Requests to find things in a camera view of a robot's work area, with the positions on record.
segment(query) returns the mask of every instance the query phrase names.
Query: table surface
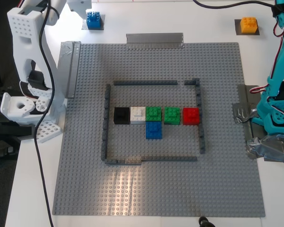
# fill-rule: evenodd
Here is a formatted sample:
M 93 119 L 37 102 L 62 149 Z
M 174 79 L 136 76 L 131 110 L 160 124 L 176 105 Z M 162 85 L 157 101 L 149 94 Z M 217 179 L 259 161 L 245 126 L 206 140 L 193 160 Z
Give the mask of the table surface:
M 224 5 L 234 2 L 206 2 Z M 66 5 L 55 26 L 45 28 L 47 42 L 58 63 L 60 43 L 124 44 L 126 33 L 182 32 L 185 43 L 238 42 L 247 85 L 264 85 L 270 73 L 279 38 L 273 36 L 275 20 L 270 8 L 244 5 L 231 9 L 203 9 L 193 2 L 93 3 L 93 11 L 105 14 L 104 31 L 81 30 L 82 19 Z M 256 17 L 259 36 L 236 36 L 234 19 Z M 64 124 L 64 114 L 60 123 Z M 62 135 L 40 144 L 50 206 L 61 150 Z M 284 226 L 284 164 L 258 159 L 265 218 L 209 218 L 217 227 Z M 53 216 L 56 227 L 198 227 L 198 218 Z M 21 143 L 9 202 L 6 227 L 50 226 L 36 150 L 32 140 Z

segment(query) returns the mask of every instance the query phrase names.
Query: orange brick on tape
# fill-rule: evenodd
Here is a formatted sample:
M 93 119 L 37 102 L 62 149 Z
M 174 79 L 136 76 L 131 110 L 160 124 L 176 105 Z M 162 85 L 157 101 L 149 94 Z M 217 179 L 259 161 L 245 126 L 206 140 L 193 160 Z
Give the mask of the orange brick on tape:
M 255 17 L 243 17 L 240 25 L 242 33 L 255 33 L 257 30 L 257 20 Z

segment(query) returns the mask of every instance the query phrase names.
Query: silver tape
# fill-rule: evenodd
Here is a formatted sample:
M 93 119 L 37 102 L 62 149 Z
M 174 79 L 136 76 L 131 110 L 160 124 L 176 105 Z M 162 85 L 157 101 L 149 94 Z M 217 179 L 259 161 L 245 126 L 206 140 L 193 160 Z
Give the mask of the silver tape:
M 183 48 L 183 33 L 126 34 L 128 49 Z

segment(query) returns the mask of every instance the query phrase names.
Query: blue lego brick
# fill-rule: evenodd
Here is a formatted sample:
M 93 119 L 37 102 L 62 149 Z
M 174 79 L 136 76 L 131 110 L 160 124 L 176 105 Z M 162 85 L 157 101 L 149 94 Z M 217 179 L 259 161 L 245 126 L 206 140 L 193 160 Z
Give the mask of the blue lego brick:
M 101 15 L 99 12 L 87 13 L 86 24 L 89 29 L 101 28 Z
M 162 124 L 161 122 L 146 122 L 146 139 L 161 140 Z

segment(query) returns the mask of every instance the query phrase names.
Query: robotic arm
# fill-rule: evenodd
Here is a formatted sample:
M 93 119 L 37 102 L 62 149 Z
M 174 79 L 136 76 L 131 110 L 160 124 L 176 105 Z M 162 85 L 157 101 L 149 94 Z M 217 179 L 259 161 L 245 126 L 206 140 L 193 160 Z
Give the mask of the robotic arm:
M 284 0 L 277 0 L 277 5 L 284 7 Z M 271 74 L 267 78 L 268 84 L 257 87 L 251 92 L 263 91 L 257 105 L 259 118 L 252 121 L 264 126 L 268 134 L 284 134 L 284 13 L 274 15 L 277 24 L 283 29 L 281 42 Z
M 72 11 L 86 18 L 86 9 L 91 8 L 90 0 L 67 0 Z M 29 97 L 11 97 L 5 93 L 0 110 L 11 121 L 20 125 L 37 124 L 47 109 L 52 95 L 52 83 L 48 67 L 40 51 L 39 35 L 47 10 L 50 10 L 46 24 L 55 25 L 66 0 L 52 0 L 50 9 L 45 0 L 22 0 L 18 8 L 8 12 L 8 19 L 13 35 L 13 52 L 16 68 L 22 82 L 28 83 L 28 89 L 37 100 Z M 59 108 L 64 102 L 62 88 L 57 79 L 57 67 L 46 42 L 42 36 L 42 47 L 55 79 L 53 104 L 45 120 L 58 122 Z

